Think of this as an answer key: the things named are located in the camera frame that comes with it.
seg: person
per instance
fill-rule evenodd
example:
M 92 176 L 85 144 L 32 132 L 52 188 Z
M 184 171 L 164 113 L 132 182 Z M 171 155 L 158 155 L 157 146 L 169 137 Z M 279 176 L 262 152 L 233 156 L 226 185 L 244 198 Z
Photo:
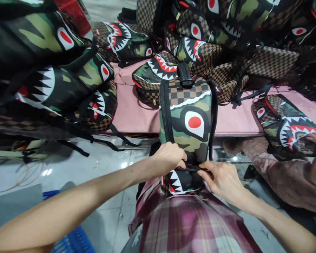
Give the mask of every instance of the person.
M 307 135 L 316 143 L 316 133 Z M 243 152 L 253 163 L 273 191 L 286 203 L 316 212 L 316 158 L 278 161 L 267 153 L 269 142 L 265 137 L 245 138 L 239 143 L 225 140 L 224 148 L 235 156 Z
M 234 165 L 206 161 L 214 180 L 196 195 L 167 198 L 160 177 L 181 166 L 187 156 L 177 144 L 166 143 L 151 157 L 125 169 L 62 192 L 0 228 L 0 252 L 50 252 L 52 245 L 75 229 L 118 192 L 146 182 L 129 225 L 131 237 L 123 252 L 261 252 L 243 219 L 210 191 L 256 216 L 287 252 L 316 253 L 316 237 L 304 227 L 245 189 Z

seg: cable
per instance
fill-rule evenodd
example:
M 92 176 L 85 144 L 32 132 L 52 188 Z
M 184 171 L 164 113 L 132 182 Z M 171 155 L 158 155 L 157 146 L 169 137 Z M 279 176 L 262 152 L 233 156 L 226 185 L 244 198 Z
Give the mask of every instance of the cable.
M 15 187 L 18 187 L 18 186 L 20 186 L 20 187 L 28 186 L 28 185 L 30 185 L 31 183 L 33 183 L 35 180 L 37 180 L 37 179 L 40 177 L 40 175 L 41 175 L 41 173 L 42 173 L 42 171 L 43 171 L 43 168 L 44 168 L 44 163 L 43 163 L 43 161 L 44 161 L 46 158 L 48 158 L 48 157 L 45 157 L 45 158 L 40 159 L 38 162 L 36 162 L 35 164 L 33 164 L 31 167 L 29 167 L 27 164 L 25 164 L 25 163 L 24 163 L 24 160 L 23 160 L 22 158 L 18 158 L 18 157 L 7 157 L 7 158 L 5 158 L 4 161 L 0 162 L 0 166 L 2 166 L 3 164 L 5 164 L 5 163 L 8 162 L 9 160 L 13 160 L 13 161 L 18 161 L 18 162 L 22 163 L 22 164 L 25 166 L 25 169 L 24 169 L 24 170 L 22 171 L 22 173 L 17 177 L 17 180 L 16 180 L 16 182 L 15 182 L 15 185 L 13 185 L 12 187 L 10 187 L 10 188 L 8 188 L 8 189 L 1 190 L 0 193 L 7 192 L 7 191 L 9 191 L 9 190 L 14 189 Z M 35 166 L 37 166 L 36 169 L 28 176 L 30 169 L 33 168 L 33 167 L 35 167 Z M 23 183 L 26 182 L 39 168 L 41 168 L 41 169 L 40 169 L 40 172 L 39 172 L 38 176 L 37 176 L 36 178 L 34 178 L 31 182 L 29 182 L 29 183 L 27 183 L 27 184 L 23 184 Z

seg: red eye graphic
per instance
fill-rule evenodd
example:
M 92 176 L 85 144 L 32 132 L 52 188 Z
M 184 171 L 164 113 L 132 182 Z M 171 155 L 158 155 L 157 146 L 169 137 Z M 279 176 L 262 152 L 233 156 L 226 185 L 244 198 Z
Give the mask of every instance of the red eye graphic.
M 110 72 L 109 69 L 106 67 L 105 64 L 102 64 L 101 66 L 101 72 L 102 72 L 102 77 L 103 77 L 103 81 L 105 81 L 106 79 L 108 79 Z
M 57 30 L 57 37 L 59 38 L 61 44 L 64 46 L 66 51 L 74 47 L 73 40 L 63 27 L 60 27 Z
M 303 27 L 294 28 L 291 30 L 294 35 L 303 35 L 307 32 L 307 30 Z
M 204 137 L 204 120 L 199 113 L 188 111 L 185 114 L 185 126 L 191 133 Z
M 169 51 L 171 51 L 170 40 L 169 40 L 168 37 L 166 37 L 166 46 L 167 46 L 167 49 L 168 49 Z
M 149 47 L 145 52 L 145 56 L 150 56 L 151 54 L 152 54 L 152 49 Z
M 211 12 L 214 12 L 214 13 L 219 13 L 219 3 L 218 3 L 218 0 L 207 0 L 207 5 L 208 5 L 208 9 L 211 11 Z
M 194 38 L 201 40 L 201 32 L 198 25 L 192 23 L 191 32 Z
M 257 111 L 257 117 L 258 117 L 258 118 L 261 118 L 261 116 L 264 115 L 264 112 L 265 112 L 264 108 L 259 109 L 259 110 Z

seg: blue basket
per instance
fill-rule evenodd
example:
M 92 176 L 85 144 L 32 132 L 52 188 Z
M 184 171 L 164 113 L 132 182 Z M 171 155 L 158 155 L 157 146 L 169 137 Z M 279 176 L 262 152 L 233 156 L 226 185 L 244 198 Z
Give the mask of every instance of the blue basket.
M 60 193 L 59 190 L 43 193 L 43 200 Z M 55 243 L 52 253 L 95 253 L 81 226 Z

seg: pile of backpacks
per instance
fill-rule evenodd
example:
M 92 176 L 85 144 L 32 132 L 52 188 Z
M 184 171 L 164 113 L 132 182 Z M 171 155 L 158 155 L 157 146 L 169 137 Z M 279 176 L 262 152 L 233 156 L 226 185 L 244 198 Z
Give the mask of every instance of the pile of backpacks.
M 112 124 L 110 63 L 146 59 L 132 74 L 138 99 L 159 107 L 160 141 L 178 143 L 189 157 L 186 171 L 167 175 L 168 192 L 201 187 L 197 165 L 207 158 L 219 105 L 259 96 L 253 110 L 272 152 L 316 155 L 301 138 L 316 125 L 285 97 L 267 96 L 271 86 L 289 85 L 316 100 L 316 0 L 137 0 L 118 20 L 92 22 L 93 38 L 84 38 L 52 0 L 0 0 L 0 136 L 62 143 L 77 136 L 118 151 L 93 137 L 111 129 L 136 146 Z M 247 89 L 254 93 L 242 97 Z M 291 131 L 292 122 L 301 130 Z

